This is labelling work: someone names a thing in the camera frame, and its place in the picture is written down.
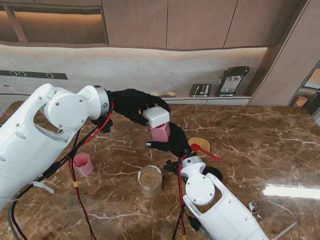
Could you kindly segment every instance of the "grain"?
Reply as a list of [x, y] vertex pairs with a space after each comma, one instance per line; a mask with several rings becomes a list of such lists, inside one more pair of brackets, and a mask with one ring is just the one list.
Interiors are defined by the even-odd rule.
[[149, 188], [156, 187], [159, 183], [161, 183], [162, 175], [152, 166], [147, 166], [146, 168], [141, 170], [140, 182]]

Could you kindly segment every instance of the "pink cup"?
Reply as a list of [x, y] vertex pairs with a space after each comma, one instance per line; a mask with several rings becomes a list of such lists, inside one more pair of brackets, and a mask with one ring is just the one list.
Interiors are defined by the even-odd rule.
[[85, 152], [75, 155], [73, 165], [82, 176], [89, 176], [94, 170], [94, 166], [90, 160], [90, 155]]
[[150, 127], [150, 132], [152, 135], [152, 141], [154, 142], [166, 143], [169, 140], [170, 127], [167, 122], [157, 127]]

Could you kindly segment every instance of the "red wire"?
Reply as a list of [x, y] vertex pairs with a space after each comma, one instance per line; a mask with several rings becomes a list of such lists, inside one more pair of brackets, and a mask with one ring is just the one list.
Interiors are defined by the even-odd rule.
[[[111, 102], [111, 108], [112, 110], [114, 109], [114, 102]], [[109, 113], [109, 116], [107, 117], [107, 119], [105, 120], [104, 124], [97, 130], [94, 132], [94, 134], [91, 135], [91, 137], [89, 137], [84, 143], [83, 145], [85, 145], [87, 142], [89, 142], [91, 139], [93, 139], [104, 127], [105, 125], [109, 122], [110, 118], [111, 118], [112, 112]]]
[[[73, 174], [73, 169], [72, 169], [72, 159], [71, 159], [71, 158], [70, 158], [69, 161], [68, 161], [68, 166], [69, 166], [69, 170], [70, 170], [70, 173], [71, 173], [71, 176], [72, 176], [72, 181], [74, 181], [74, 174]], [[78, 198], [78, 200], [80, 201], [80, 196], [79, 196], [76, 188], [77, 188], [77, 187], [74, 187], [74, 189], [75, 189], [75, 195], [76, 195], [76, 197]], [[89, 219], [89, 216], [88, 216], [88, 213], [87, 213], [86, 208], [85, 208], [85, 207], [83, 207], [83, 208], [84, 208], [84, 214], [85, 214], [85, 216], [87, 217], [87, 219]], [[90, 239], [93, 240], [93, 238], [92, 238], [93, 236], [92, 236], [92, 232], [91, 232], [91, 229], [90, 229], [90, 228], [89, 228], [89, 231], [90, 231]]]
[[[111, 108], [112, 108], [112, 110], [114, 109], [114, 102], [113, 102], [113, 101], [111, 102]], [[105, 120], [104, 124], [103, 124], [97, 131], [95, 131], [94, 134], [92, 134], [92, 135], [83, 143], [83, 145], [85, 145], [87, 142], [89, 142], [91, 139], [93, 139], [93, 138], [106, 126], [106, 124], [109, 122], [109, 120], [110, 120], [110, 118], [111, 118], [111, 115], [112, 115], [112, 112], [109, 113], [109, 116], [108, 116], [107, 119]], [[69, 165], [69, 170], [70, 170], [70, 173], [71, 173], [71, 176], [72, 176], [72, 181], [74, 181], [74, 172], [73, 172], [73, 168], [72, 168], [72, 159], [69, 159], [68, 165]], [[80, 201], [80, 196], [79, 196], [79, 194], [78, 194], [77, 187], [74, 187], [74, 189], [75, 189], [76, 197], [77, 197], [78, 200]], [[85, 208], [85, 207], [83, 207], [83, 208], [84, 208], [84, 214], [85, 214], [86, 218], [87, 218], [88, 220], [90, 220], [86, 208]], [[90, 230], [90, 239], [93, 240], [92, 231], [91, 231], [91, 229], [89, 229], [89, 230]]]
[[[184, 205], [184, 199], [183, 199], [183, 195], [182, 195], [181, 168], [182, 168], [182, 161], [185, 159], [186, 156], [187, 156], [187, 154], [185, 154], [181, 158], [181, 163], [179, 164], [179, 168], [178, 168], [178, 182], [179, 182], [179, 194], [180, 194], [180, 205], [181, 205], [181, 207]], [[185, 230], [185, 226], [183, 224], [183, 219], [184, 219], [184, 213], [182, 213], [182, 215], [181, 215], [181, 229], [182, 229], [182, 235], [185, 235], [186, 234], [186, 230]]]

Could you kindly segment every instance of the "yellow bowl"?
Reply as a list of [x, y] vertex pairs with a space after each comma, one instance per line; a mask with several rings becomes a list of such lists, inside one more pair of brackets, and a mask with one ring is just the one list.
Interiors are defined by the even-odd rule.
[[[188, 141], [189, 145], [191, 144], [198, 144], [203, 150], [209, 152], [210, 151], [210, 143], [203, 139], [203, 138], [198, 138], [198, 137], [192, 137]], [[203, 153], [202, 151], [196, 151], [196, 153], [201, 157], [204, 158], [207, 156], [207, 154]]]

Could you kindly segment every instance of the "circular joint cover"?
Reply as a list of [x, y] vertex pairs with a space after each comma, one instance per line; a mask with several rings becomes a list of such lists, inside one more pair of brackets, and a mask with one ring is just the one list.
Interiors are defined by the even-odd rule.
[[81, 97], [69, 92], [54, 97], [47, 105], [46, 116], [50, 123], [62, 130], [74, 130], [83, 125], [88, 113]]
[[188, 198], [199, 206], [209, 204], [215, 198], [215, 185], [210, 178], [197, 174], [189, 177], [185, 192]]

